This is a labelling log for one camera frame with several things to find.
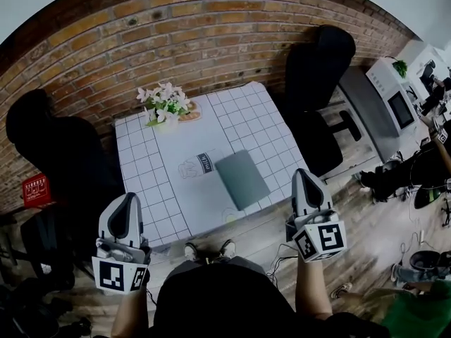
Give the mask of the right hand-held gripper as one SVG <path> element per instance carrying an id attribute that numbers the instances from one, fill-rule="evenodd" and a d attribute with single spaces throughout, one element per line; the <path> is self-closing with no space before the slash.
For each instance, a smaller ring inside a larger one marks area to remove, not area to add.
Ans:
<path id="1" fill-rule="evenodd" d="M 332 207 L 332 197 L 323 181 L 298 168 L 292 176 L 295 215 L 285 223 L 285 229 L 287 242 L 294 242 L 305 263 L 326 260 L 347 249 L 345 223 Z"/>

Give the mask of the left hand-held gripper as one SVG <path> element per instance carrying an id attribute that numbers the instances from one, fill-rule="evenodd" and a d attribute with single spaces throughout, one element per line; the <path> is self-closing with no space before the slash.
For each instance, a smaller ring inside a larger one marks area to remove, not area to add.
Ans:
<path id="1" fill-rule="evenodd" d="M 142 209 L 135 193 L 114 199 L 99 218 L 97 255 L 92 258 L 96 287 L 115 294 L 129 294 L 144 285 L 152 252 L 141 242 Z"/>

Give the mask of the grey notebook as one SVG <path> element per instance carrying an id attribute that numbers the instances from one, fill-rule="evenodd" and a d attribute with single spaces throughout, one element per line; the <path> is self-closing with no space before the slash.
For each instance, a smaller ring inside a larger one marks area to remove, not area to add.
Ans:
<path id="1" fill-rule="evenodd" d="M 247 150 L 222 158 L 215 163 L 215 168 L 239 211 L 271 193 Z"/>

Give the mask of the person's left forearm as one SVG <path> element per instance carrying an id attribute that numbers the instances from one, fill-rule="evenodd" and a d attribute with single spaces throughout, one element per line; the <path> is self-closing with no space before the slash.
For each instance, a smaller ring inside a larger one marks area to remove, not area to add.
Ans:
<path id="1" fill-rule="evenodd" d="M 148 329 L 147 289 L 141 287 L 123 296 L 111 328 L 111 338 L 143 338 Z"/>

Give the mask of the person's right forearm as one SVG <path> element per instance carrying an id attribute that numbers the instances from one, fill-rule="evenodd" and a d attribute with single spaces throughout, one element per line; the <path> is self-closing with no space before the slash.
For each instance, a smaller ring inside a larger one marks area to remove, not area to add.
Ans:
<path id="1" fill-rule="evenodd" d="M 316 319 L 326 320 L 332 316 L 322 262 L 305 263 L 298 256 L 295 308 L 298 314 Z"/>

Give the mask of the white grid tablecloth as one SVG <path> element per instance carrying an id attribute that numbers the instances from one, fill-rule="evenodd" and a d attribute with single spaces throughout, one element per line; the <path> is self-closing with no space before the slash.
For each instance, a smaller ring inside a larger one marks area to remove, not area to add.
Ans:
<path id="1" fill-rule="evenodd" d="M 143 113 L 115 122 L 121 173 L 138 195 L 151 246 L 214 230 L 286 199 L 291 178 L 306 163 L 265 86 L 197 96 L 191 118 L 168 131 L 149 127 Z M 215 162 L 248 151 L 269 194 L 238 210 Z"/>

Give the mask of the black side chair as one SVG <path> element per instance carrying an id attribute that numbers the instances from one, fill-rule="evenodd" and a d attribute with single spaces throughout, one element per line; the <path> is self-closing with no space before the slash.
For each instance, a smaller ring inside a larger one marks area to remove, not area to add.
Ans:
<path id="1" fill-rule="evenodd" d="M 34 214 L 20 226 L 20 235 L 37 278 L 54 291 L 72 289 L 73 252 L 59 209 L 50 206 Z"/>

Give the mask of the red box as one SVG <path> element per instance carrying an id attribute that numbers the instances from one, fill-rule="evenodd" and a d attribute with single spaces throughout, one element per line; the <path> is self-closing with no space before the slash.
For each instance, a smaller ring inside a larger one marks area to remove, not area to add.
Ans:
<path id="1" fill-rule="evenodd" d="M 49 201 L 47 178 L 35 175 L 22 182 L 23 201 L 26 208 L 38 207 Z"/>

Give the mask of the black office chair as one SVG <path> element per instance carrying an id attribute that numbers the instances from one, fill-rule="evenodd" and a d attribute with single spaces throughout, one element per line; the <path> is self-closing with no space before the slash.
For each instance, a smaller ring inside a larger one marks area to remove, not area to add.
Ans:
<path id="1" fill-rule="evenodd" d="M 335 125 L 328 125 L 319 113 L 329 104 L 355 52 L 351 34 L 336 26 L 322 25 L 313 42 L 294 45 L 286 60 L 281 114 L 309 171 L 318 177 L 343 162 L 336 132 L 347 130 L 356 142 L 362 138 L 347 111 L 339 112 L 342 121 Z"/>
<path id="2" fill-rule="evenodd" d="M 59 200 L 107 200 L 123 193 L 94 126 L 77 116 L 56 117 L 43 89 L 22 95 L 6 115 L 6 135 L 43 173 Z"/>

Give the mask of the person's right shoe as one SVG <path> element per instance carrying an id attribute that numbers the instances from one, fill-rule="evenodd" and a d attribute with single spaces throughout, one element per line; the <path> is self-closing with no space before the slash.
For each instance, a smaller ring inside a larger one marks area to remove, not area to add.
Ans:
<path id="1" fill-rule="evenodd" d="M 232 259 L 236 255 L 236 244 L 233 240 L 227 240 L 220 249 L 222 258 Z"/>

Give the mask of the grey desk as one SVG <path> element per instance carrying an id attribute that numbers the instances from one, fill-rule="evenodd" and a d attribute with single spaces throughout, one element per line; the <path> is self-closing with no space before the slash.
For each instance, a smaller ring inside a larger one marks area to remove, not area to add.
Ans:
<path id="1" fill-rule="evenodd" d="M 400 135 L 380 95 L 359 66 L 350 66 L 339 88 L 362 122 L 374 148 L 385 163 L 400 149 Z"/>

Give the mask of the black green helmet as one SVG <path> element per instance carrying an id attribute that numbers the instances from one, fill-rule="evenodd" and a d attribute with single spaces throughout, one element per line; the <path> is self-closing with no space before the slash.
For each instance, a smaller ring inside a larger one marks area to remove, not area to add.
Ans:
<path id="1" fill-rule="evenodd" d="M 414 198 L 414 208 L 421 209 L 437 200 L 441 194 L 445 193 L 447 188 L 445 186 L 427 187 L 421 186 Z"/>

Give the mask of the white flowers in pot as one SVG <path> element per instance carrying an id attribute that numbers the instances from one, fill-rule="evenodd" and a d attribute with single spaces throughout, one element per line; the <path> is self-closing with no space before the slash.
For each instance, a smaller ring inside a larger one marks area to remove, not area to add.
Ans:
<path id="1" fill-rule="evenodd" d="M 190 113 L 191 101 L 182 87 L 170 82 L 158 83 L 154 89 L 137 89 L 136 99 L 143 105 L 144 122 L 148 127 L 177 124 Z"/>

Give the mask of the person's black shirt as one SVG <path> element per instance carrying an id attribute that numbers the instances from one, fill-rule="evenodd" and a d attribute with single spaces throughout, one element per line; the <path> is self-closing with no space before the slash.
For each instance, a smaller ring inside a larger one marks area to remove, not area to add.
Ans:
<path id="1" fill-rule="evenodd" d="M 351 313 L 325 320 L 296 313 L 270 279 L 243 266 L 212 263 L 166 279 L 151 338 L 390 338 Z"/>

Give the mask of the white microwave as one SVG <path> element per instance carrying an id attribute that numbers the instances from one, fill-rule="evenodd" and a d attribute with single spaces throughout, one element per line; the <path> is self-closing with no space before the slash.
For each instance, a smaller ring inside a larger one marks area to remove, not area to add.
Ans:
<path id="1" fill-rule="evenodd" d="M 414 107 L 414 93 L 410 83 L 393 66 L 393 58 L 379 58 L 366 76 L 378 92 L 399 134 L 416 125 L 419 119 Z"/>

